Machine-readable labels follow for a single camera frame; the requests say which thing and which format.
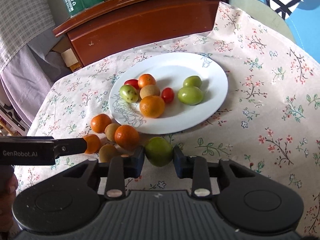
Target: brown wooden furniture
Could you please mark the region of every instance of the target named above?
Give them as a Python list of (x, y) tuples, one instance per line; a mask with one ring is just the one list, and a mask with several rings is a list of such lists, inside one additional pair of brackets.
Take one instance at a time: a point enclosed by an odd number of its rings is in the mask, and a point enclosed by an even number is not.
[(67, 34), (84, 66), (111, 54), (213, 28), (218, 4), (228, 0), (109, 0), (53, 30)]

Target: white plate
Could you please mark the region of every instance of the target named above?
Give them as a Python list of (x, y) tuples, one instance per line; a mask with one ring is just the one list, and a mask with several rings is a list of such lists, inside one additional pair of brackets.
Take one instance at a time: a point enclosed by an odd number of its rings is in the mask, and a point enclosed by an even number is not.
[[(124, 82), (138, 79), (142, 74), (153, 75), (161, 91), (171, 87), (175, 92), (174, 100), (166, 104), (159, 118), (144, 117), (139, 103), (129, 104), (119, 94)], [(202, 79), (200, 89), (205, 95), (200, 104), (188, 106), (178, 100), (177, 93), (183, 81), (193, 75)], [(212, 59), (186, 52), (166, 53), (139, 62), (123, 73), (111, 89), (109, 107), (119, 124), (131, 125), (141, 133), (168, 134), (188, 129), (209, 118), (222, 105), (227, 92), (226, 74)]]

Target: screw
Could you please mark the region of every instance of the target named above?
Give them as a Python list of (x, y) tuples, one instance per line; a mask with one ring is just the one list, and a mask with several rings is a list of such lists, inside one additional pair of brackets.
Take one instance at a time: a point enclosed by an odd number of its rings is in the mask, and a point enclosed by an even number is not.
[(206, 197), (210, 195), (210, 190), (206, 189), (206, 188), (198, 188), (194, 191), (194, 194), (197, 197)]
[(119, 189), (110, 189), (107, 191), (107, 196), (112, 198), (121, 197), (122, 191)]

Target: red cherry tomato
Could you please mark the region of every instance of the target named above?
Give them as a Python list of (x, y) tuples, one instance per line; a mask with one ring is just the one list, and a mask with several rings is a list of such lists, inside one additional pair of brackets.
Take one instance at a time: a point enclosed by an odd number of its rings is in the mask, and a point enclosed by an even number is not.
[(165, 103), (171, 103), (174, 99), (174, 91), (172, 88), (162, 90), (161, 97)]
[(138, 86), (138, 80), (137, 79), (129, 79), (127, 80), (124, 85), (131, 85), (133, 86), (136, 90), (139, 90), (139, 86)]

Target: black robotic gripper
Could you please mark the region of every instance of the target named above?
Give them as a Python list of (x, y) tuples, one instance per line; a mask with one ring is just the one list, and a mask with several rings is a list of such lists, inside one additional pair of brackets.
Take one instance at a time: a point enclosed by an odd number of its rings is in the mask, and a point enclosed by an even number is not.
[[(125, 194), (124, 179), (140, 176), (144, 148), (111, 163), (84, 161), (21, 192), (13, 214), (17, 240), (232, 240), (300, 239), (295, 232), (303, 202), (293, 190), (229, 159), (207, 163), (174, 148), (179, 191)], [(100, 178), (107, 177), (104, 195)], [(210, 177), (220, 194), (212, 195)]]

